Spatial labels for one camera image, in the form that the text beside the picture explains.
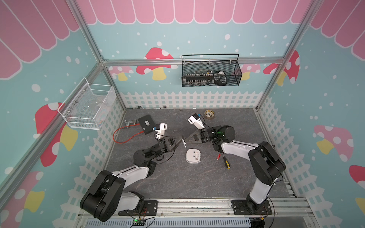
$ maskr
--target roll of tape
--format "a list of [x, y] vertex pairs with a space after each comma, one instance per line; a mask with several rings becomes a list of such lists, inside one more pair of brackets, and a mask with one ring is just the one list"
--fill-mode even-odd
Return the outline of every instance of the roll of tape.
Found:
[[212, 120], [215, 117], [215, 113], [212, 110], [206, 110], [204, 112], [204, 118], [206, 118], [207, 120]]

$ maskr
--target screwdriver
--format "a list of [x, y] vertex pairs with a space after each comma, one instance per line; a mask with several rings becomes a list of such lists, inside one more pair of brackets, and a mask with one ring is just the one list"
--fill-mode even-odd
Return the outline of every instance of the screwdriver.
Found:
[[229, 165], [229, 162], [225, 156], [223, 156], [223, 161], [224, 161], [224, 164], [226, 165], [227, 169], [230, 169], [231, 166]]

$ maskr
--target black wire basket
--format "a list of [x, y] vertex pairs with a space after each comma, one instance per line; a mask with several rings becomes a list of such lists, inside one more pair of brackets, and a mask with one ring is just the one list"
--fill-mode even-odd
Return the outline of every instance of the black wire basket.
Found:
[[[217, 58], [218, 55], [224, 55], [224, 58]], [[239, 85], [242, 72], [238, 56], [239, 54], [182, 55], [182, 86]]]

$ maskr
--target red mushroom cap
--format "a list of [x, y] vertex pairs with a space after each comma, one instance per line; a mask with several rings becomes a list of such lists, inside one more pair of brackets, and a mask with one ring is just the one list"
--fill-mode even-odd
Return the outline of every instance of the red mushroom cap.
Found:
[[287, 73], [290, 83], [294, 84], [299, 73], [299, 53], [297, 51], [294, 51], [284, 71]]
[[276, 71], [278, 64], [277, 63], [272, 63], [270, 64], [268, 67], [266, 67], [264, 69], [264, 74], [273, 74]]

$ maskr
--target mushroom illustration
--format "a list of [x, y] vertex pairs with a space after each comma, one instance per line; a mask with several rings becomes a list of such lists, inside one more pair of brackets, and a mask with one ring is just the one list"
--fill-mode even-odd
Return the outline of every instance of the mushroom illustration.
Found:
[[313, 137], [318, 135], [324, 138], [322, 141], [317, 142], [317, 146], [322, 153], [329, 154], [333, 148], [336, 148], [342, 161], [347, 162], [351, 158], [354, 141], [347, 129], [317, 125], [314, 127], [314, 132]]
[[116, 79], [116, 76], [118, 75], [119, 81], [128, 80], [125, 73], [130, 73], [130, 74], [134, 73], [130, 66], [110, 66], [109, 72], [114, 79]]
[[32, 189], [43, 177], [43, 172], [28, 173], [22, 184], [0, 212], [2, 228], [18, 228], [23, 218], [24, 209], [36, 212], [41, 205], [45, 192], [34, 192]]
[[[149, 52], [146, 54], [144, 59], [173, 59], [173, 57], [165, 50], [153, 47]], [[176, 69], [177, 65], [169, 65], [169, 66], [137, 66], [137, 73], [138, 74], [147, 74], [153, 71], [152, 79], [153, 80], [165, 80], [166, 74], [164, 72], [164, 67]]]
[[241, 81], [248, 80], [250, 78], [250, 72], [260, 73], [261, 67], [260, 64], [243, 64], [241, 67], [242, 78]]
[[352, 179], [365, 189], [365, 167], [350, 166], [349, 173]]
[[[46, 129], [48, 124], [58, 113], [57, 109], [61, 104], [62, 103], [50, 103], [38, 109], [35, 113], [35, 125], [37, 128], [37, 134], [34, 135], [35, 138]], [[72, 130], [66, 126], [66, 123], [64, 123], [41, 155], [42, 165], [47, 167], [54, 163], [57, 158], [60, 143], [63, 143], [66, 149], [70, 151], [76, 143], [77, 136], [78, 132], [76, 130]]]
[[359, 206], [360, 210], [365, 215], [365, 199], [364, 198], [356, 198], [355, 199], [357, 205]]
[[[287, 63], [287, 65], [285, 66], [283, 72], [279, 75], [279, 78], [276, 81], [276, 83], [279, 86], [283, 86], [285, 76], [289, 77], [289, 80], [290, 80], [291, 84], [295, 83], [295, 81], [298, 78], [298, 74], [299, 74], [299, 62], [300, 62], [299, 61], [299, 53], [297, 51], [294, 51], [293, 55], [289, 59], [289, 62]], [[266, 67], [264, 69], [264, 74], [274, 73], [277, 66], [278, 66], [277, 63], [270, 64], [268, 67]]]

